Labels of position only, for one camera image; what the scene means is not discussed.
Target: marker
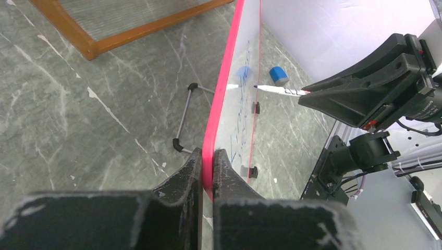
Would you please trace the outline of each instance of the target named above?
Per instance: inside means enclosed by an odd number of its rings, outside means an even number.
[[[276,93],[276,94],[280,94],[280,95],[289,95],[289,96],[293,96],[293,97],[301,97],[303,95],[310,94],[310,91],[290,90],[285,87],[276,87],[276,86],[269,86],[269,85],[255,85],[254,87],[259,90],[262,90],[262,91],[272,92],[272,93]]]

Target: white panel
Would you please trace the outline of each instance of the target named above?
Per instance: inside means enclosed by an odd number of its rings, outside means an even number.
[[[313,81],[354,65],[392,33],[421,33],[429,0],[262,0],[264,24]]]
[[[366,249],[440,249],[411,207],[413,190],[406,178],[397,178],[390,169],[367,175],[364,192],[347,205]]]
[[[245,0],[215,141],[215,149],[226,149],[237,173],[249,167],[259,66],[260,0]]]

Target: black plastic foot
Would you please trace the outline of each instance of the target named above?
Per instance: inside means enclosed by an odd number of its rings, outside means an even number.
[[[258,168],[256,166],[249,169],[249,178],[258,178]]]
[[[191,91],[194,91],[197,88],[198,88],[198,84],[196,82],[190,83],[189,86],[187,87],[187,89],[191,90]]]
[[[261,111],[261,106],[260,106],[260,102],[257,102],[256,103],[256,109],[255,109],[255,114],[260,114],[260,111]]]
[[[246,168],[245,166],[241,166],[240,176],[249,178],[258,178],[258,168],[255,166],[253,168]]]
[[[260,114],[260,102],[252,103],[252,114]]]
[[[184,149],[183,146],[179,145],[179,138],[174,138],[172,140],[172,143],[173,143],[174,149],[176,149],[176,151],[181,152]]]

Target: white wall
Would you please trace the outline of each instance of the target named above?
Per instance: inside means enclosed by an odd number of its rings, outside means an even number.
[[[262,20],[320,81],[349,68],[392,33],[421,33],[435,20],[430,0],[262,0]]]

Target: metal stand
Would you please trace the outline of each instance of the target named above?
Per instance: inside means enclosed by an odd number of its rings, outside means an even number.
[[[189,94],[187,95],[186,105],[184,106],[184,112],[182,113],[182,118],[181,118],[180,126],[178,128],[177,137],[172,140],[172,143],[174,145],[174,149],[176,149],[176,151],[178,151],[178,152],[186,152],[186,153],[189,153],[189,154],[192,153],[191,150],[185,149],[183,146],[180,145],[179,137],[181,135],[182,127],[184,125],[184,119],[185,119],[186,114],[187,114],[187,109],[189,108],[190,96],[192,95],[193,90],[195,90],[197,88],[200,88],[200,89],[202,89],[204,91],[207,91],[207,92],[210,92],[212,94],[215,94],[215,91],[209,90],[209,89],[207,89],[207,88],[205,88],[203,86],[199,86],[195,82],[191,83],[189,85],[189,87],[187,87],[187,89],[189,90]]]

